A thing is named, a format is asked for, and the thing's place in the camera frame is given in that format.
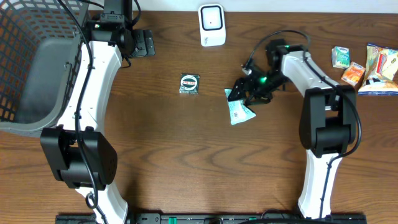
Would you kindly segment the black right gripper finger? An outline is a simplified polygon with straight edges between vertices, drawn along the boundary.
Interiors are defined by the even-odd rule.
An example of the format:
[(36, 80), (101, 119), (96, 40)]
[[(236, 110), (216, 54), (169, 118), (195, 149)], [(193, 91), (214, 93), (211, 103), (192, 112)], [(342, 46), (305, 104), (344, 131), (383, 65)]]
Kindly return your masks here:
[(254, 105), (265, 105), (269, 103), (269, 99), (266, 97), (254, 96), (251, 95), (244, 101), (245, 106), (254, 106)]
[(246, 90), (244, 89), (244, 78), (239, 78), (234, 83), (234, 87), (227, 97), (228, 102), (243, 100), (246, 98)]

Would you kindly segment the teal snack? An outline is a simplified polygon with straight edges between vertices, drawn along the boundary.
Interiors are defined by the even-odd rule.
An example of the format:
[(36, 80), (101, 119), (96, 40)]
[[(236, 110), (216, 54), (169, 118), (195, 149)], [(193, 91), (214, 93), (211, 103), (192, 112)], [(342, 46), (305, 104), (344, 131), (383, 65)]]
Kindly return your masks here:
[(231, 125), (243, 123), (256, 117), (256, 114), (244, 105), (244, 100), (227, 101)]

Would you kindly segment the round label dark packet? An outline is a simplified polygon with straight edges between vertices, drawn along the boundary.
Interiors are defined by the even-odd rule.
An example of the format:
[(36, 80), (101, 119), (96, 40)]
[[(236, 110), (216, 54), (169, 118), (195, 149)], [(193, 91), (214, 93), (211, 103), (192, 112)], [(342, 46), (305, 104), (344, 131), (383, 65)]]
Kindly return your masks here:
[(200, 84), (200, 76), (195, 74), (181, 74), (179, 93), (197, 95)]

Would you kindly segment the green tissue pack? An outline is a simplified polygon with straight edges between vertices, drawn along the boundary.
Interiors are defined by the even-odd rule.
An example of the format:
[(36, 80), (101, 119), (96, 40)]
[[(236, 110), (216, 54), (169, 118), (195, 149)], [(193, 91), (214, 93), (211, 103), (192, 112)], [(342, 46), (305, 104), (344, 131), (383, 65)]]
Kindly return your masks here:
[(339, 46), (332, 48), (331, 62), (333, 68), (348, 68), (350, 65), (349, 48)]

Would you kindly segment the orange small packet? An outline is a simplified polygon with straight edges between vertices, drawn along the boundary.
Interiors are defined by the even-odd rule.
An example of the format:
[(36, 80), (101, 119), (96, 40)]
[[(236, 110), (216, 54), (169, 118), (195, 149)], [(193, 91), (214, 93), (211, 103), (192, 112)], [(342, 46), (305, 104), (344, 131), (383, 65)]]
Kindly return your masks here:
[(341, 79), (352, 86), (356, 86), (365, 71), (366, 68), (362, 65), (356, 62), (351, 62), (349, 67), (342, 74)]

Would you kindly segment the yellow snack bag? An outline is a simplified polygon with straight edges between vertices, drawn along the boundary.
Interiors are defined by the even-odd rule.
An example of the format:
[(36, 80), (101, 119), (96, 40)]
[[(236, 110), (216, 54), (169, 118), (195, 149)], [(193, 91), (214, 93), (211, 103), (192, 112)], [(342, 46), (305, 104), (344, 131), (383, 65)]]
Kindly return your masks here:
[(367, 44), (366, 71), (358, 95), (397, 95), (397, 49)]

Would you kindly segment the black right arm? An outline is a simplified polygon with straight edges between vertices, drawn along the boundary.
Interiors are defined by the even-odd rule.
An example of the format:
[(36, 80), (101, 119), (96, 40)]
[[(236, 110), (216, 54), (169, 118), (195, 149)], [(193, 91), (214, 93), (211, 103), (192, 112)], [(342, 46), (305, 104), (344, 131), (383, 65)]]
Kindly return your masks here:
[(298, 210), (303, 218), (326, 219), (331, 215), (338, 166), (356, 135), (355, 90), (329, 79), (303, 45), (276, 39), (266, 46), (266, 53), (269, 71), (248, 60), (243, 66), (245, 77), (236, 80), (227, 100), (245, 106), (267, 104), (279, 87), (294, 84), (303, 96), (298, 133), (307, 157)]

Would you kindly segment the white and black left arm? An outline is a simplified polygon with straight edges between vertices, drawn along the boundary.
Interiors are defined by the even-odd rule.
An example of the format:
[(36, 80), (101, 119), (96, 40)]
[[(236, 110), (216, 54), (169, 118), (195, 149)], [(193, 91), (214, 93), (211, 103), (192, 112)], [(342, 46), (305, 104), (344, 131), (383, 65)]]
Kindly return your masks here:
[(55, 179), (82, 195), (94, 213), (56, 221), (134, 223), (114, 180), (118, 155), (104, 136), (104, 119), (122, 61), (153, 56), (153, 33), (126, 22), (88, 21), (80, 35), (81, 64), (72, 95), (56, 126), (42, 130), (40, 145)]

